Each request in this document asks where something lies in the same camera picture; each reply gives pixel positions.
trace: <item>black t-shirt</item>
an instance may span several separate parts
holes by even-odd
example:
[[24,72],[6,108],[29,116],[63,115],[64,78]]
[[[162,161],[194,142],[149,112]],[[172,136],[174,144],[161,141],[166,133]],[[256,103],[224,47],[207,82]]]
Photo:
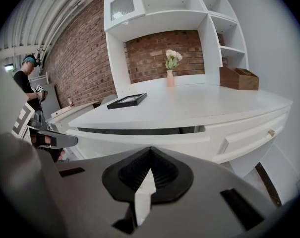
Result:
[[[34,93],[31,88],[30,81],[27,75],[22,71],[18,71],[14,77],[14,81],[22,88],[24,93]],[[35,111],[41,110],[40,101],[39,99],[33,99],[27,102]]]

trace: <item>brick wall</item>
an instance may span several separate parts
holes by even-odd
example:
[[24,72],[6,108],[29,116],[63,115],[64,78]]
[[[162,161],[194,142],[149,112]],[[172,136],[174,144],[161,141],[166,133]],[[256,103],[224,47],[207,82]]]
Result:
[[[115,94],[109,66],[103,22],[104,0],[95,0],[76,16],[56,41],[44,64],[44,72],[55,84],[60,106],[102,101]],[[174,75],[204,73],[197,31],[171,31],[144,36],[125,43],[132,83],[166,77],[165,51],[183,55]]]

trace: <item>man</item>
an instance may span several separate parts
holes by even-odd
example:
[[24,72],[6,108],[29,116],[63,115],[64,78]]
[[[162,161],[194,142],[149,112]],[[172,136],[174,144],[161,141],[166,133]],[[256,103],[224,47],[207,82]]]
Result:
[[40,99],[44,96],[44,92],[34,92],[31,88],[28,75],[34,70],[36,64],[35,57],[33,55],[28,55],[24,58],[21,70],[18,71],[13,79],[22,88],[23,92],[29,97],[27,103],[35,110],[41,110]]

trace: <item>pink vase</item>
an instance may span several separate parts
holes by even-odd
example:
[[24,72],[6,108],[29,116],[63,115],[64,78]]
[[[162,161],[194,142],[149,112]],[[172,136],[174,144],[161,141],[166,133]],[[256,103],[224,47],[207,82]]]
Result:
[[168,73],[168,87],[174,87],[174,76],[172,70],[167,70]]

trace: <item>glass cabinet door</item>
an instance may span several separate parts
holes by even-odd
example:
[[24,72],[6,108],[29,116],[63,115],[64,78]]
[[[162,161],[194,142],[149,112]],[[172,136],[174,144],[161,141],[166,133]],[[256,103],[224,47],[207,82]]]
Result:
[[118,24],[144,15],[145,9],[142,0],[105,0],[105,31]]

